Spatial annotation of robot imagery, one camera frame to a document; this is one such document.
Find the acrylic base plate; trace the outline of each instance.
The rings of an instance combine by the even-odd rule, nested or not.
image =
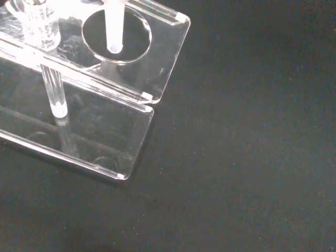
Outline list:
[[[154,111],[64,82],[68,116],[54,118],[39,72],[0,59],[0,137],[102,175],[129,177]]]

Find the acrylic test tube rack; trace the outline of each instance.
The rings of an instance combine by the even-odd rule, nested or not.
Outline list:
[[[106,6],[10,0],[0,8],[0,138],[125,180],[190,20],[154,1],[129,0],[123,48],[113,55]]]

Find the circular hole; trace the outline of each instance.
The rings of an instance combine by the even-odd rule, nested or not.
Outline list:
[[[27,136],[27,139],[39,143],[43,146],[54,148],[53,138],[51,137],[51,135],[45,132],[34,132]]]
[[[82,35],[89,49],[100,60],[128,63],[143,57],[149,50],[152,34],[147,21],[135,10],[125,7],[123,50],[112,54],[107,50],[105,12],[93,13],[83,24]]]
[[[106,156],[101,156],[93,161],[93,164],[97,164],[105,169],[109,169],[114,172],[118,172],[118,159]]]

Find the dark tabletop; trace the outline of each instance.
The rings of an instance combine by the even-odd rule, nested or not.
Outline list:
[[[336,251],[336,5],[160,2],[192,28],[132,177],[3,142],[0,251]]]

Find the clear glass tube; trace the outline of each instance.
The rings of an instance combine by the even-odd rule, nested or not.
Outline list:
[[[64,94],[61,74],[49,67],[41,65],[43,80],[47,89],[51,111],[56,118],[63,118],[68,114],[67,101]]]

